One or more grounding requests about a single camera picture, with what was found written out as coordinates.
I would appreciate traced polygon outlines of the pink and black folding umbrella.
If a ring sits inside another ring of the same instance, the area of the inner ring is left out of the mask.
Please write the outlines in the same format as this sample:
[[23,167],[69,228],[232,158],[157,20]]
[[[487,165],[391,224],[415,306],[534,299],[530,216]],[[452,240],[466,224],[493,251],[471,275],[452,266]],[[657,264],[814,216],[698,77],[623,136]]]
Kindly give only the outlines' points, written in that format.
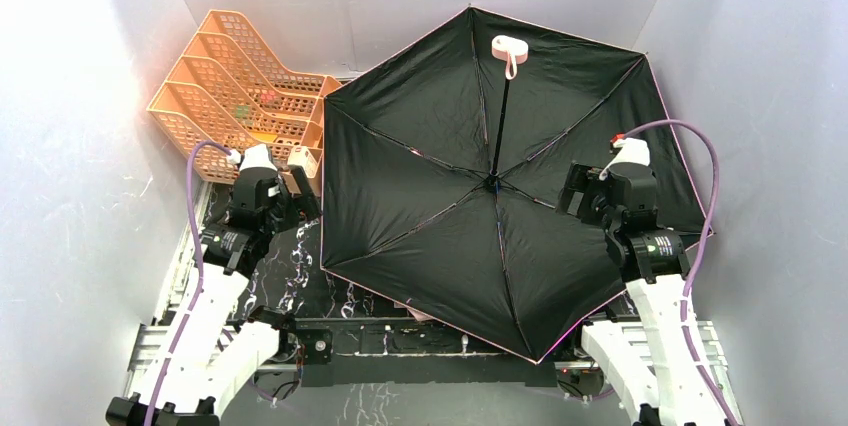
[[556,203],[636,130],[658,221],[706,205],[644,53],[468,7],[325,100],[321,267],[531,363],[624,292],[601,229]]

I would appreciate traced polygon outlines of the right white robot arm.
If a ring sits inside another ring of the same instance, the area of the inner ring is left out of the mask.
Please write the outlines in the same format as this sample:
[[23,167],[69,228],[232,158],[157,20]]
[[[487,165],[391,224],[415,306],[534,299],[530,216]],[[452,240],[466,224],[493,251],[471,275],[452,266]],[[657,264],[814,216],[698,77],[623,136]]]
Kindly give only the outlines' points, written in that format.
[[571,165],[557,209],[601,229],[606,253],[633,300],[650,358],[617,320],[590,320],[580,347],[601,368],[633,425],[730,425],[690,303],[681,236],[658,222],[657,181],[641,164]]

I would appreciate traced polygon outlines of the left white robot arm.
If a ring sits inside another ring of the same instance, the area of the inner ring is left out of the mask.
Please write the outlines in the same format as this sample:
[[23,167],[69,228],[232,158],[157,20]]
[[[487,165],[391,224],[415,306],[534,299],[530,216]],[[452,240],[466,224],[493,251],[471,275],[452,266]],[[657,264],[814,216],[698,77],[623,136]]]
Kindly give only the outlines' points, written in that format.
[[316,220],[321,210],[304,169],[242,167],[225,208],[199,232],[189,291],[141,384],[113,398],[110,425],[218,425],[258,368],[288,359],[294,317],[257,306],[226,345],[218,343],[233,307],[282,232]]

